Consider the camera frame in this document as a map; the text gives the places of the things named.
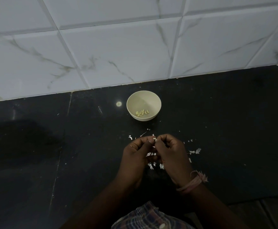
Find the tiled wall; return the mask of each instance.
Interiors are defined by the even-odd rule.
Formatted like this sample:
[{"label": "tiled wall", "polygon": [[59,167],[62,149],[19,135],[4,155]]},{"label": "tiled wall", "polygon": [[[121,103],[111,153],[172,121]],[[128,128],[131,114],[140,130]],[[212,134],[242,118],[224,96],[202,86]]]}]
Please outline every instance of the tiled wall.
[{"label": "tiled wall", "polygon": [[0,0],[0,100],[278,62],[278,0]]}]

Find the white bowl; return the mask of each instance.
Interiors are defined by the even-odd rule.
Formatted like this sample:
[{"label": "white bowl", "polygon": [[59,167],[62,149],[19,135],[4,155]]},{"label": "white bowl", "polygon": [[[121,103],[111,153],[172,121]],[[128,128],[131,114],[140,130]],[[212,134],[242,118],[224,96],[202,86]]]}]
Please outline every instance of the white bowl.
[{"label": "white bowl", "polygon": [[[138,91],[133,93],[126,102],[127,110],[130,115],[139,121],[149,121],[159,113],[161,109],[161,100],[153,92],[150,91]],[[149,114],[144,114],[141,117],[137,117],[136,112],[140,112],[142,109],[148,110]]]}]

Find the person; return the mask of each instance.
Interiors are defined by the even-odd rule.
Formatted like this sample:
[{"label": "person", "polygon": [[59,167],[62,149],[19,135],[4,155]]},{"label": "person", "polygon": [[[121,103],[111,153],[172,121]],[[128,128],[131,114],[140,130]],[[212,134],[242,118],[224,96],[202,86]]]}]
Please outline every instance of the person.
[{"label": "person", "polygon": [[150,201],[111,225],[112,217],[123,201],[139,187],[146,165],[157,159],[174,184],[182,189],[180,193],[184,202],[194,209],[204,228],[248,228],[205,187],[202,180],[206,181],[206,177],[202,173],[193,172],[183,142],[170,134],[164,134],[156,140],[154,136],[140,137],[127,145],[114,180],[61,229],[194,228],[185,221],[159,211]]}]

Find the white button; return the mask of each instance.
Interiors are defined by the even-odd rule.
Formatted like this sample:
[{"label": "white button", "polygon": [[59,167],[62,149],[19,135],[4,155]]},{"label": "white button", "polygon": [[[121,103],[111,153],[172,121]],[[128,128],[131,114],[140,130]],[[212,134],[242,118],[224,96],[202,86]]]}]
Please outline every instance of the white button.
[{"label": "white button", "polygon": [[163,224],[161,224],[161,225],[159,226],[159,229],[162,229],[162,228],[164,228],[165,226],[166,226],[166,224],[163,223]]}]

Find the bracelet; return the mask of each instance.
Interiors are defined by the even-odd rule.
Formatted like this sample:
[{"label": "bracelet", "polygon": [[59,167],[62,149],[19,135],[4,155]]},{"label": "bracelet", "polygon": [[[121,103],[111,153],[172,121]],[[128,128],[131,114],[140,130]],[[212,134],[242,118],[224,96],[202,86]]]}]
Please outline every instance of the bracelet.
[{"label": "bracelet", "polygon": [[205,174],[202,174],[202,172],[198,172],[197,170],[194,170],[190,173],[190,177],[192,175],[193,172],[197,173],[197,176],[192,179],[188,184],[186,184],[185,186],[183,186],[182,188],[178,188],[176,189],[177,191],[179,191],[182,195],[185,195],[187,193],[189,193],[191,190],[193,190],[195,187],[197,187],[199,184],[201,184],[202,182],[208,182],[207,181],[207,177]]}]

